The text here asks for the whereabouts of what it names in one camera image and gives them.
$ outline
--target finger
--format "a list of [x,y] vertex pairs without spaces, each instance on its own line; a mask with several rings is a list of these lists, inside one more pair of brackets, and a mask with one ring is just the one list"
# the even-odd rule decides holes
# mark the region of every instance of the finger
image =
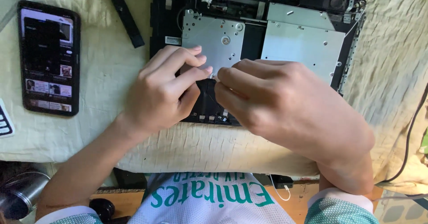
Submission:
[[179,112],[182,118],[185,118],[190,115],[193,107],[195,106],[196,101],[198,100],[201,91],[198,88],[196,83],[190,85],[185,94],[180,100]]
[[235,63],[232,68],[236,68],[244,73],[248,73],[261,79],[266,79],[271,75],[272,71],[276,70],[277,67],[244,59]]
[[185,48],[178,48],[157,69],[160,73],[176,73],[184,63],[192,67],[199,67],[207,61],[207,57],[201,55],[195,57]]
[[244,73],[236,68],[220,68],[217,77],[226,87],[248,97],[258,93],[265,83],[264,79]]
[[206,79],[213,71],[212,67],[206,69],[191,68],[168,83],[168,88],[177,97],[181,96],[196,81]]
[[247,109],[247,101],[245,99],[236,95],[221,82],[215,84],[214,91],[217,102],[234,117],[239,119],[245,116]]
[[168,45],[163,49],[159,50],[150,60],[149,63],[144,67],[147,71],[153,72],[159,66],[161,66],[175,51],[178,49],[184,49],[188,51],[191,55],[196,56],[201,53],[202,47],[196,46],[194,48],[182,48],[180,46],[171,46]]
[[283,65],[292,63],[292,61],[272,61],[272,60],[262,60],[262,59],[257,59],[254,61],[266,64],[266,65],[272,65],[272,66],[283,66]]

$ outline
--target person's right hand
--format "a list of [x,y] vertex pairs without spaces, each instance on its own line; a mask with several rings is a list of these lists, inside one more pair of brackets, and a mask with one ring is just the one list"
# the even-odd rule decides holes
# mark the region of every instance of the person's right hand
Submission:
[[329,167],[373,147],[364,118],[303,64],[244,59],[221,68],[216,99],[243,127]]

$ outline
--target person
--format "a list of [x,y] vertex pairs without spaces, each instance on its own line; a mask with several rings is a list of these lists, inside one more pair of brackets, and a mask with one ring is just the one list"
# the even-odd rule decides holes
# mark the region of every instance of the person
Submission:
[[[195,82],[212,72],[198,68],[206,62],[201,50],[167,46],[142,68],[124,111],[46,185],[37,204],[38,224],[101,223],[88,207],[89,197],[128,150],[189,116],[200,95]],[[192,68],[176,77],[185,63]],[[305,223],[378,223],[367,198],[374,135],[337,92],[296,62],[244,59],[217,76],[218,103],[243,127],[316,161],[320,192],[308,202]],[[294,222],[249,173],[185,172],[152,174],[128,223]]]

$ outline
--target barcode label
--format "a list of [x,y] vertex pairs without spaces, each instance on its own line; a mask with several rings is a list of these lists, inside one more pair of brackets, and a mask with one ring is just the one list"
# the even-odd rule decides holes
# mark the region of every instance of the barcode label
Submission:
[[165,37],[165,43],[181,46],[181,38],[180,37]]

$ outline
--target disassembled laptop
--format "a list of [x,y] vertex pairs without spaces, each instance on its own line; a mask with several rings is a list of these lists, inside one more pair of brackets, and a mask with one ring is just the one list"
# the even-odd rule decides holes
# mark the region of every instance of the disassembled laptop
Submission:
[[244,58],[301,62],[342,94],[366,4],[366,0],[153,0],[150,57],[168,44],[202,46],[206,65],[214,71],[210,79],[197,82],[201,95],[183,121],[239,125],[215,101],[213,78],[221,67]]

